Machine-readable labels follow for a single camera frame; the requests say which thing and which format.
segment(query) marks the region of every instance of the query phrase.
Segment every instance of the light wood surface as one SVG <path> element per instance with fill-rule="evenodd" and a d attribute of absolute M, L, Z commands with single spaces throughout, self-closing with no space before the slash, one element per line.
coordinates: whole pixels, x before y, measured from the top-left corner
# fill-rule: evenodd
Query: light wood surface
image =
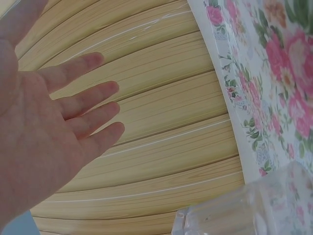
<path fill-rule="evenodd" d="M 31 210 L 42 235 L 169 235 L 177 209 L 244 184 L 186 0 L 50 0 L 16 51 L 23 70 L 103 53 L 105 65 L 51 98 L 115 80 L 120 92 L 109 101 L 126 126 L 117 145 Z"/>
<path fill-rule="evenodd" d="M 34 217 L 43 231 L 70 235 L 160 235 L 170 233 L 175 212 L 116 220 L 62 220 Z"/>
<path fill-rule="evenodd" d="M 166 213 L 212 199 L 244 183 L 239 157 L 148 181 L 57 193 L 32 209 L 36 217 L 116 219 Z"/>
<path fill-rule="evenodd" d="M 48 11 L 54 5 L 56 5 L 61 0 L 49 0 L 48 4 L 46 5 L 43 13 Z M 0 0 L 0 17 L 8 10 L 10 7 L 17 2 L 17 0 Z"/>
<path fill-rule="evenodd" d="M 199 32 L 177 37 L 106 64 L 51 95 L 74 95 L 102 82 L 118 82 L 121 100 L 153 88 L 214 70 Z"/>
<path fill-rule="evenodd" d="M 119 102 L 121 112 L 108 122 L 125 124 L 122 144 L 227 113 L 214 72 L 171 83 Z"/>
<path fill-rule="evenodd" d="M 0 17 L 3 16 L 16 0 L 0 0 Z"/>
<path fill-rule="evenodd" d="M 39 40 L 20 60 L 21 70 L 36 70 L 48 60 L 74 45 L 81 39 L 125 18 L 140 12 L 154 11 L 157 6 L 162 6 L 174 0 L 101 0 L 88 8 L 80 11 L 67 21 L 51 30 Z M 169 3 L 168 10 L 172 4 L 179 7 L 181 3 Z"/>
<path fill-rule="evenodd" d="M 113 147 L 83 168 L 60 192 L 155 179 L 237 155 L 229 116 L 223 115 Z"/>
<path fill-rule="evenodd" d="M 56 234 L 56 233 L 49 233 L 49 232 L 40 231 L 40 235 L 67 235 L 67 234 Z"/>
<path fill-rule="evenodd" d="M 108 63 L 195 31 L 198 31 L 198 26 L 189 6 L 178 0 L 136 14 L 90 35 L 51 59 L 45 67 L 93 51 L 102 52 Z"/>
<path fill-rule="evenodd" d="M 58 25 L 77 14 L 81 10 L 91 6 L 99 0 L 62 0 L 50 2 L 51 9 L 41 16 L 30 30 L 28 35 L 16 47 L 16 54 L 21 58 L 42 37 L 48 34 Z"/>

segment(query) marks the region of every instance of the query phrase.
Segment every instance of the wooden slat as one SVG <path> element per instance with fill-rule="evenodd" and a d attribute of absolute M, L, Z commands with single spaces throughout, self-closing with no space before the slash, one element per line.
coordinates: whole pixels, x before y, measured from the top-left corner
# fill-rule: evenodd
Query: wooden slat
<path fill-rule="evenodd" d="M 116 220 L 62 220 L 34 217 L 40 230 L 68 235 L 159 235 L 172 230 L 176 213 Z"/>
<path fill-rule="evenodd" d="M 178 0 L 142 12 L 94 33 L 51 59 L 45 67 L 94 51 L 103 53 L 108 63 L 198 30 L 186 0 Z"/>
<path fill-rule="evenodd" d="M 45 12 L 32 27 L 28 35 L 16 47 L 16 54 L 21 58 L 42 37 L 52 31 L 76 13 L 91 6 L 99 0 L 63 0 Z"/>
<path fill-rule="evenodd" d="M 36 70 L 81 39 L 139 12 L 174 0 L 101 0 L 63 22 L 20 60 L 21 70 Z"/>
<path fill-rule="evenodd" d="M 72 235 L 72 234 L 56 234 L 56 233 L 49 233 L 40 231 L 40 235 Z"/>
<path fill-rule="evenodd" d="M 155 179 L 237 155 L 229 116 L 223 115 L 113 147 L 83 168 L 60 192 Z"/>
<path fill-rule="evenodd" d="M 125 132 L 117 144 L 227 114 L 215 72 L 124 99 L 119 105 L 121 112 L 105 125 L 114 121 L 125 124 Z"/>
<path fill-rule="evenodd" d="M 71 96 L 102 82 L 114 80 L 118 82 L 120 91 L 111 100 L 125 99 L 212 70 L 214 67 L 203 38 L 196 32 L 106 64 L 55 92 L 51 98 Z"/>
<path fill-rule="evenodd" d="M 243 184 L 240 159 L 235 157 L 134 184 L 57 193 L 33 208 L 32 214 L 87 220 L 147 216 L 209 200 Z"/>
<path fill-rule="evenodd" d="M 62 0 L 49 0 L 47 5 L 45 6 L 44 12 L 50 10 L 52 7 L 54 7 L 57 3 L 59 3 Z"/>
<path fill-rule="evenodd" d="M 8 9 L 16 2 L 16 0 L 0 0 L 0 18 Z"/>
<path fill-rule="evenodd" d="M 0 0 L 0 17 L 16 2 L 17 0 Z M 49 0 L 43 13 L 52 8 L 55 4 L 61 0 Z"/>

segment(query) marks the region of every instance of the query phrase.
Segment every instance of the pink rose pattern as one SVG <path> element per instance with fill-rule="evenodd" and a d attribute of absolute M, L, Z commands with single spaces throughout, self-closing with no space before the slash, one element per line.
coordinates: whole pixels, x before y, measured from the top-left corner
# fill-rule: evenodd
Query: pink rose pattern
<path fill-rule="evenodd" d="M 206 10 L 213 30 L 218 30 L 216 24 L 229 30 L 229 50 L 220 54 L 225 88 L 256 153 L 259 174 L 296 160 L 313 175 L 313 22 L 303 22 L 312 19 L 313 9 L 298 9 L 292 4 L 297 0 L 204 1 L 210 6 Z M 251 22 L 250 27 L 242 22 Z M 256 39 L 253 56 L 262 61 L 258 67 L 245 54 L 246 33 Z M 218 39 L 217 46 L 226 51 Z M 305 225 L 305 214 L 313 216 L 313 203 L 298 204 L 294 183 L 288 190 L 294 194 L 295 214 Z"/>
<path fill-rule="evenodd" d="M 220 25 L 223 22 L 221 10 L 213 6 L 206 7 L 207 15 L 213 25 Z"/>

